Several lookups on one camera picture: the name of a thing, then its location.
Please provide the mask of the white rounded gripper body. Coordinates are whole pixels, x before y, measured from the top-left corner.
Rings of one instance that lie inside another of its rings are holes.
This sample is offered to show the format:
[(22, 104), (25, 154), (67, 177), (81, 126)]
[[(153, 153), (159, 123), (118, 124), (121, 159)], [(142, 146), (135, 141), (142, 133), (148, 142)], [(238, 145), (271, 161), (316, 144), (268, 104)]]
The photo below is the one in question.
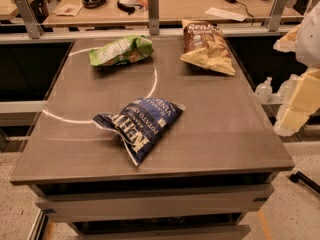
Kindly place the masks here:
[(320, 67), (320, 1), (301, 22), (296, 38), (296, 59), (308, 67)]

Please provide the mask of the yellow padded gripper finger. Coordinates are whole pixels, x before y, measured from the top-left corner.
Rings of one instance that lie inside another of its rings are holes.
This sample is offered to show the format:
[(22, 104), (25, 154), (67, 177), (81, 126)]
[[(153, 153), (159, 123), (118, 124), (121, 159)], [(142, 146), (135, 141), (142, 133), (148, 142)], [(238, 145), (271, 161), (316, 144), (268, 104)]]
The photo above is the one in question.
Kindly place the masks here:
[(282, 103), (274, 124), (274, 132), (282, 137), (297, 133), (320, 109), (320, 69), (308, 68), (299, 76), (287, 103)]
[(295, 26), (287, 34), (278, 39), (273, 48), (280, 52), (295, 52), (296, 51), (296, 39), (298, 31), (300, 30), (301, 25)]

